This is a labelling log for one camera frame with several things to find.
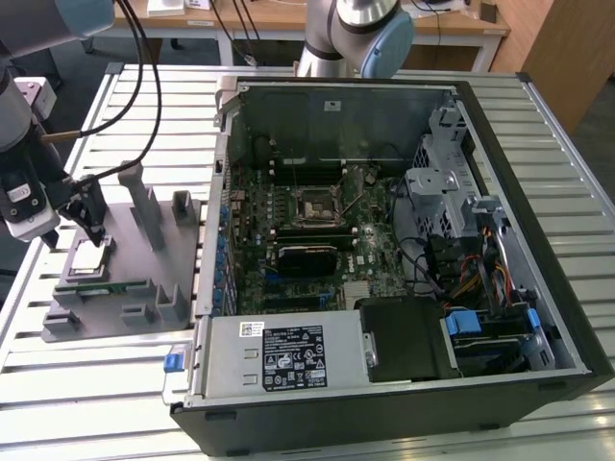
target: table leg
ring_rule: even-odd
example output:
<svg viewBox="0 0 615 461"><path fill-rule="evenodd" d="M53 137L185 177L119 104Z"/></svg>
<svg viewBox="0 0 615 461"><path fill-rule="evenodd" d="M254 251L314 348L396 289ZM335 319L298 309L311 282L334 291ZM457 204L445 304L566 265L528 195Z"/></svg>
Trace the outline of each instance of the table leg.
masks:
<svg viewBox="0 0 615 461"><path fill-rule="evenodd" d="M472 66L472 72L489 72L501 41L501 36L484 37L484 43L477 53L477 58Z"/></svg>
<svg viewBox="0 0 615 461"><path fill-rule="evenodd" d="M151 60L148 59L147 53L143 54L143 58L146 64L151 64L152 61L158 64L160 61L160 49L162 48L162 38L148 38L147 44L150 46L152 52ZM141 48L144 49L143 39L141 39Z"/></svg>
<svg viewBox="0 0 615 461"><path fill-rule="evenodd" d="M220 50L220 65L232 66L233 45L231 44L231 41L222 31L217 32L216 40L218 42L218 49Z"/></svg>
<svg viewBox="0 0 615 461"><path fill-rule="evenodd" d="M94 52L94 37L91 36L90 38L81 40L81 46L87 54L92 54Z"/></svg>

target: black cable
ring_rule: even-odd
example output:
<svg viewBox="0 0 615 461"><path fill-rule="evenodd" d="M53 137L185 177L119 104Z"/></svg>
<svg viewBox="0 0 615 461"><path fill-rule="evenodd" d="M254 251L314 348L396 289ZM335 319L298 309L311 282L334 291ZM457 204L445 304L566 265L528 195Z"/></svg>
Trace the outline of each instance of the black cable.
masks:
<svg viewBox="0 0 615 461"><path fill-rule="evenodd" d="M141 38L145 46L145 51L149 55L150 61L152 62L152 71L154 72L154 80L156 81L156 92L158 96L157 97L158 106L157 106L157 111L156 111L156 121L154 122L154 129L152 130L152 134L150 135L150 138L147 141L147 144L145 145L145 147L141 151L141 154L137 158L131 161L128 161L126 163L123 163L119 166L116 166L114 168L111 168L107 171L104 171L103 173L99 173L97 175L94 175L94 176L85 178L81 181L75 182L75 184L73 185L75 190L79 190L83 188L84 186L91 184L95 181L102 180L103 178L114 175L115 173L120 173L124 170L128 170L129 168L132 168L138 165L145 158L147 153L150 152L150 149L152 148L152 145L154 144L154 140L156 139L156 136L158 135L158 131L160 128L160 121L162 119L162 85L160 84L160 74L158 71L158 65L156 64L155 60L152 59L153 54L152 54L152 50L150 49L150 45L147 41L147 35L145 34L145 31L143 30L143 26L141 26L141 22L138 20L135 10L131 6L129 0L117 0L117 3L120 5L120 8L121 6L126 7L126 12L125 12L126 19L127 21L129 21L129 23L133 21L134 25L138 29L139 34L141 35Z"/></svg>
<svg viewBox="0 0 615 461"><path fill-rule="evenodd" d="M425 277L425 281L427 281L430 284L435 295L438 298L441 298L443 300L451 301L452 298L444 292L444 290L440 287L440 285L438 285L437 282L431 277L431 274L427 272L416 261L416 259L410 256L406 252L406 250L402 248L402 246L400 245L400 240L397 238L397 233L395 232L395 205L397 204L397 199L399 198L400 191L402 190L402 186L405 183L406 183L405 178L401 178L397 184L397 187L395 187L395 196L393 197L393 206L391 208L391 229L392 229L391 235L393 237L393 243L395 244L395 247L399 249L399 251L401 252L402 256L406 259L406 261L412 264L412 266L414 266L416 270L418 270L421 274L423 274L423 277Z"/></svg>
<svg viewBox="0 0 615 461"><path fill-rule="evenodd" d="M243 5L243 9L246 11L246 14L248 15L248 20L250 21L250 24L252 25L252 29L254 29L254 33L257 35L257 40L260 40L260 34L258 33L256 24L252 20L252 15L250 14L248 7L246 7L245 0L241 0L241 5Z"/></svg>
<svg viewBox="0 0 615 461"><path fill-rule="evenodd" d="M112 125L115 125L133 107L136 97L138 96L138 93L141 90L141 84L143 83L143 52L141 50L141 45L138 40L138 34L136 32L135 23L129 17L128 10L126 6L124 5L124 0L118 0L117 4L119 5L119 8L124 13L124 16L126 16L126 21L128 22L128 26L130 27L131 32L133 33L133 39L135 40L135 44L136 44L136 53L137 53L137 58L138 58L138 74L136 76L135 90L133 91L133 95L131 96L131 99L128 100L128 103L126 104L126 106L124 106L124 108L120 112L118 112L117 115L115 115L112 119L106 121L105 123L103 123L102 125L96 128L92 128L90 130L85 130L85 131L80 130L79 137L91 136L93 134L97 134L103 130L106 130L108 127Z"/></svg>
<svg viewBox="0 0 615 461"><path fill-rule="evenodd" d="M237 0L233 0L234 10L237 12L237 16L239 17L239 21L241 22L241 27L243 28L243 33L246 35L246 40L248 42L248 49L250 50L250 54L254 59L256 59L256 55L254 54L254 49L252 48L252 40L250 39L250 34L248 34L248 28L246 27L246 23L243 20L243 15L239 10L239 6L237 5Z"/></svg>
<svg viewBox="0 0 615 461"><path fill-rule="evenodd" d="M444 8L444 9L441 9L441 10L436 10L429 3L426 2L425 4L427 5L427 8L428 8L428 10L427 10L425 8L419 7L414 2L414 0L410 0L410 1L412 2L412 5L414 5L414 7L417 10L419 10L421 12L433 12L435 14L435 22L436 22L436 24L438 26L438 44L437 44L437 46L435 48L435 53L433 53L433 66L432 67L433 67L433 70L437 70L436 66L438 64L438 54L440 52L440 45L442 44L442 28L440 27L440 13L441 12L450 12L451 9L450 8Z"/></svg>
<svg viewBox="0 0 615 461"><path fill-rule="evenodd" d="M438 9L434 9L430 2L425 2L425 4L428 6L429 9L427 8L423 8L423 7L419 7L416 3L414 3L414 0L410 0L410 2L412 2L412 5L414 5L414 7L419 11L419 12L451 12L450 8L438 8Z"/></svg>
<svg viewBox="0 0 615 461"><path fill-rule="evenodd" d="M407 239L407 237L403 238L402 240L400 240L400 243L404 242L404 240L406 240L406 239ZM431 291L426 291L426 292L422 292L422 293L417 293L416 292L416 284L417 283L424 283L425 285L431 286L431 284L427 280L419 280L418 279L418 269L417 269L417 267L418 267L418 262L421 260L421 258L424 258L427 261L427 257L426 257L425 254L419 255L416 258L417 264L414 266L414 276L413 276L413 279L412 280L406 280L406 282L412 283L412 286L410 286L408 289L412 293L412 295L414 295L414 296L417 296L417 295L418 296L428 296L428 295L432 295L434 293L433 289Z"/></svg>
<svg viewBox="0 0 615 461"><path fill-rule="evenodd" d="M224 34L227 36L227 38L229 39L229 42L231 43L231 46L233 47L233 49L237 52L237 54L243 58L244 61L246 61L248 64L251 65L256 65L254 59L249 60L248 57L245 55L245 53L242 53L241 50L239 50L239 48L237 48L237 45L234 44L233 39L231 38L231 34L229 34L229 31L227 30L227 27L224 25L224 22L222 21L222 18L220 17L220 13L218 13L218 9L215 6L215 1L210 2L211 3L211 9L213 10L213 13L215 14L216 19L218 20L218 22L220 23L220 27L222 28L222 30L224 31Z"/></svg>

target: warning label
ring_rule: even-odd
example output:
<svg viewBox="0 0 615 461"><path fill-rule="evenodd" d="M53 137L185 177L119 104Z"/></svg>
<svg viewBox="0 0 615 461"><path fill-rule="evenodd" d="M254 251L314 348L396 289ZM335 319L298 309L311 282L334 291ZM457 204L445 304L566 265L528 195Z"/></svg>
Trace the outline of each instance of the warning label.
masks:
<svg viewBox="0 0 615 461"><path fill-rule="evenodd" d="M272 328L262 332L262 387L267 392L327 387L323 328Z"/></svg>

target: circuit board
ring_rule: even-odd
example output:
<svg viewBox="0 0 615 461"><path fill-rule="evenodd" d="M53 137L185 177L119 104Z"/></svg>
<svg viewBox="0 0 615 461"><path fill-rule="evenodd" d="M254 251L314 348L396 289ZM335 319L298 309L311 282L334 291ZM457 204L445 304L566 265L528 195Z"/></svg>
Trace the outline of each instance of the circuit board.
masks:
<svg viewBox="0 0 615 461"><path fill-rule="evenodd" d="M346 309L343 287L355 281L369 296L407 293L387 222L391 178L365 164L331 185L278 185L268 171L245 167L232 181L238 314ZM335 246L331 274L281 275L281 249L323 245Z"/></svg>

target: aluminum profile table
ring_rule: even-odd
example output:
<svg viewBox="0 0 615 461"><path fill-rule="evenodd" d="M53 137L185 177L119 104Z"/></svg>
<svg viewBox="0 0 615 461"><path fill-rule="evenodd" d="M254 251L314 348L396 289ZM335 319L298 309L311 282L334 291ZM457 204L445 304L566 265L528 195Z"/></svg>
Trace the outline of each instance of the aluminum profile table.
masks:
<svg viewBox="0 0 615 461"><path fill-rule="evenodd" d="M215 82L228 73L291 75L289 69L160 66L163 121L143 176L160 200L175 189L208 199ZM399 77L470 82L604 349L614 357L615 211L533 85L512 75L407 72ZM85 128L113 117L128 101L135 79L133 65L120 75L106 75ZM146 72L145 79L123 121L77 142L67 171L93 173L138 154L156 111L153 74ZM103 191L109 203L129 198L116 177L103 180ZM41 340L42 319L74 232L72 223L63 222L57 250L31 245L0 313L0 460L207 459L173 423L161 396L162 360L172 345L189 342L192 331L55 344ZM509 428L250 459L606 460L615 459L614 428L615 380L577 400L547 405Z"/></svg>

